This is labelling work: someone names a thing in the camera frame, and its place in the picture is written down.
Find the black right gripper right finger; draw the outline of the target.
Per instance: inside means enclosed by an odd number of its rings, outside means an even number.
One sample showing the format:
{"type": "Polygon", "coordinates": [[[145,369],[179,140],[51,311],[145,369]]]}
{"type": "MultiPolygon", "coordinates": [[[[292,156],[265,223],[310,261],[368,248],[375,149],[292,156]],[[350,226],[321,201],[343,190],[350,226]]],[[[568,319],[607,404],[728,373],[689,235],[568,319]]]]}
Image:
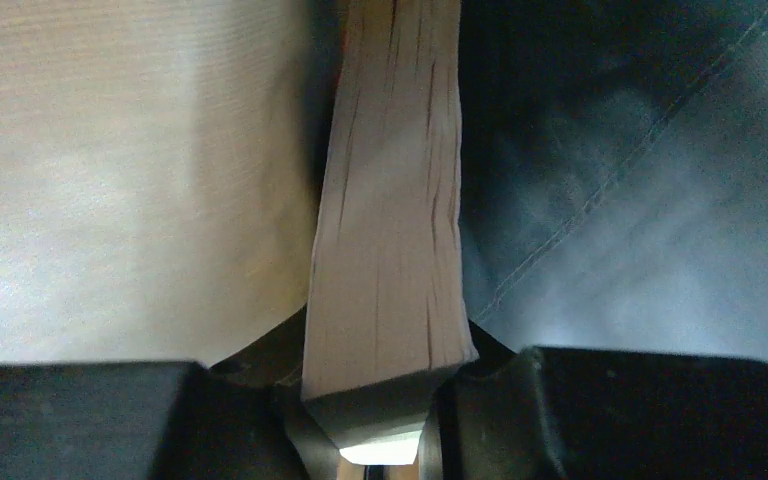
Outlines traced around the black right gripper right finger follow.
{"type": "Polygon", "coordinates": [[[423,431],[427,479],[768,479],[768,363],[533,347],[464,367],[423,431]]]}

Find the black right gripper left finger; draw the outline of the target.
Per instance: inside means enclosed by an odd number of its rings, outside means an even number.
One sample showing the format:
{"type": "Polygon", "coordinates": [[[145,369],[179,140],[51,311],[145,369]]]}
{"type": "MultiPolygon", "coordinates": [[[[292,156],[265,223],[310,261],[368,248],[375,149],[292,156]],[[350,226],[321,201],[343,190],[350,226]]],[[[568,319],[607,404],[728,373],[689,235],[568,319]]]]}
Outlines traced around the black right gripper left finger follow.
{"type": "Polygon", "coordinates": [[[155,479],[205,369],[0,365],[0,479],[155,479]]]}

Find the floral cover book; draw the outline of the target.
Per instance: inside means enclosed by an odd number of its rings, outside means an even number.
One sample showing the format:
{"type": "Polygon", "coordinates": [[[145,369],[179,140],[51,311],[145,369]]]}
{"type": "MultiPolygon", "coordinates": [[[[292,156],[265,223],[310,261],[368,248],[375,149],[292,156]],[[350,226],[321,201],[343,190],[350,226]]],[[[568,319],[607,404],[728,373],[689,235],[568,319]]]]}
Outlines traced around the floral cover book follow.
{"type": "Polygon", "coordinates": [[[465,310],[457,1],[353,1],[307,301],[301,400],[356,465],[409,465],[474,361],[465,310]]]}

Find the beige canvas backpack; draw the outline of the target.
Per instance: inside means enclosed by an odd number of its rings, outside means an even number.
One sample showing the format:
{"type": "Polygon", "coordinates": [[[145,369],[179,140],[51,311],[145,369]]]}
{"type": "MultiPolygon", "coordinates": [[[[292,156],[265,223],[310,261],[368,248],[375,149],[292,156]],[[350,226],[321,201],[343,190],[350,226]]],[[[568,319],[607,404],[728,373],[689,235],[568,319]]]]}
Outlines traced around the beige canvas backpack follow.
{"type": "MultiPolygon", "coordinates": [[[[306,300],[344,10],[0,1],[0,363],[212,365],[306,300]]],[[[466,1],[469,317],[768,360],[768,1],[466,1]]]]}

